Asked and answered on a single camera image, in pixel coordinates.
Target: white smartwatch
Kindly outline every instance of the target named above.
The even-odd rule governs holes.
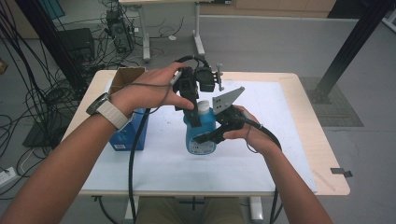
[[[105,92],[100,95],[88,108],[87,113],[89,115],[101,114],[103,117],[108,119],[116,128],[119,130],[128,123],[128,118],[119,111],[113,104],[110,103],[110,95]]]

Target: bottle cap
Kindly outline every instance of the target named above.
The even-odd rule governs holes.
[[[207,100],[198,102],[198,114],[206,114],[207,112],[209,112],[209,107],[209,101]]]

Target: table leg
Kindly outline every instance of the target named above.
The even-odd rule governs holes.
[[[390,16],[386,19],[382,19],[382,22],[384,22],[393,32],[396,32],[396,25],[394,24],[394,21],[396,20],[396,10],[390,14]]]
[[[195,3],[195,30],[192,32],[194,36],[195,46],[197,47],[198,54],[201,56],[205,55],[204,46],[202,44],[201,37],[199,36],[199,3]]]
[[[263,223],[264,216],[262,215],[262,198],[249,197],[250,203],[250,219],[253,223]]]
[[[139,197],[134,196],[134,207],[136,208],[136,213],[137,213],[137,206],[139,205]],[[132,216],[132,206],[131,202],[128,199],[128,205],[126,207],[125,211],[125,218],[122,221],[122,224],[134,224],[134,217]]]
[[[149,55],[149,34],[146,31],[145,17],[143,15],[142,6],[137,6],[137,13],[139,15],[140,25],[143,33],[143,60],[147,63],[150,60]]]

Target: white paper sheet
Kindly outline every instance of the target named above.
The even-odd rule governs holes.
[[[222,92],[199,92],[199,100],[212,102],[213,96],[244,86],[234,104],[243,105],[279,139],[290,163],[308,187],[317,191],[280,84],[228,80],[223,86]],[[183,112],[172,106],[149,116],[145,149],[135,153],[135,193],[266,195],[274,191],[263,157],[250,152],[244,140],[226,140],[212,154],[191,155],[185,146],[182,118]],[[129,152],[116,152],[107,144],[83,189],[127,190],[128,162]]]

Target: bottle label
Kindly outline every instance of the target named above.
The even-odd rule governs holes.
[[[204,142],[198,144],[195,140],[191,139],[189,142],[189,152],[196,155],[205,155],[215,151],[216,144],[214,142]]]

